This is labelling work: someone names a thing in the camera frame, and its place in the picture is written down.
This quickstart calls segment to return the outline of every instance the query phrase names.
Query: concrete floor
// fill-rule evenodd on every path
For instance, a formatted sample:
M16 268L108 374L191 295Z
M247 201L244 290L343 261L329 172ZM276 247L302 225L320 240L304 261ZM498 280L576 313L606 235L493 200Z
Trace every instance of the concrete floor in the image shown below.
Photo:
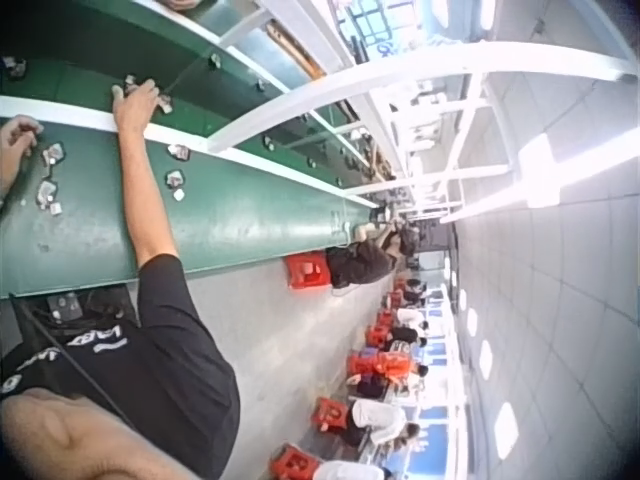
M190 280L202 320L236 370L242 399L224 480L260 478L286 441L317 446L309 445L315 398L344 380L346 355L363 344L390 283L293 291L280 260Z

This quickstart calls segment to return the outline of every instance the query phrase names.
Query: black t-shirt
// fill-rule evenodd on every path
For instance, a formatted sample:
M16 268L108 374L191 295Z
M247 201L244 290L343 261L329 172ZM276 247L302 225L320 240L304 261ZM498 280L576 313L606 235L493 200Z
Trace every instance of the black t-shirt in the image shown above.
M141 269L138 312L140 328L123 320L63 345L140 434L197 475L217 479L238 432L238 387L176 257L158 256ZM22 344L3 361L0 398L31 387L80 394L117 415L54 347L36 352Z

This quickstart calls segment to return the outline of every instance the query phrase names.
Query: tiled ceiling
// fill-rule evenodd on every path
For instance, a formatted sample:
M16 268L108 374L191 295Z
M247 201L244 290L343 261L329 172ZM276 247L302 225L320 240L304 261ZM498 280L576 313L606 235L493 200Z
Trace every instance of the tiled ceiling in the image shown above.
M604 50L568 0L502 3L501 40ZM533 35L539 17L546 30ZM558 162L640 124L637 85L520 73L489 81L518 149L546 133ZM482 118L464 166L506 160L495 120ZM467 201L511 182L508 175L465 182ZM478 315L476 335L465 327L466 312L460 325L488 443L476 455L478 480L611 478L637 448L638 193L635 160L565 188L557 207L516 205L458 222L459 283ZM493 352L486 380L478 365L483 341ZM501 460L494 424L505 402L519 435Z

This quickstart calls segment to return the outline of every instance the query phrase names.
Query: white t-shirt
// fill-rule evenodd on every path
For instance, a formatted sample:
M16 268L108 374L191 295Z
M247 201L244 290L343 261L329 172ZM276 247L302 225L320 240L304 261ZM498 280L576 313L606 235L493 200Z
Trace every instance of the white t-shirt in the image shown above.
M418 332L423 331L420 324L424 322L424 315L418 310L412 310L410 308L399 308L396 311L398 317L398 323L404 327L410 327Z
M320 465L313 480L384 480L384 472L375 465L331 460Z
M371 427L371 441L382 445L400 435L407 416L397 405L361 399L353 404L353 422L360 428Z

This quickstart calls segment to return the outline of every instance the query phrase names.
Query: red stool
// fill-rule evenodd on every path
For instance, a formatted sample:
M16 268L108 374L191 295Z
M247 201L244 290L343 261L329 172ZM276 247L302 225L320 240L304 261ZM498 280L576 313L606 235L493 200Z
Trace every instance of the red stool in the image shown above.
M400 308L402 306L402 292L389 293L389 300L391 301L391 308Z
M272 474L288 480L312 480L319 467L320 460L290 444L286 444L269 464Z
M311 422L319 427L328 425L329 427L346 429L348 413L349 407L344 403L320 397L316 402L316 409L311 416Z
M376 317L376 326L393 327L393 313L391 313L391 310L384 309L378 312L378 316Z
M407 286L407 280L404 278L396 278L393 281L393 289L394 290L404 290L404 287Z
M331 272L322 252L307 252L289 255L284 261L289 269L289 286L300 290L308 287L323 287L331 284ZM305 267L311 264L313 271L305 273Z
M389 335L390 328L384 325L376 325L375 327L367 328L365 334L365 341L368 347L382 348L387 343L387 335Z

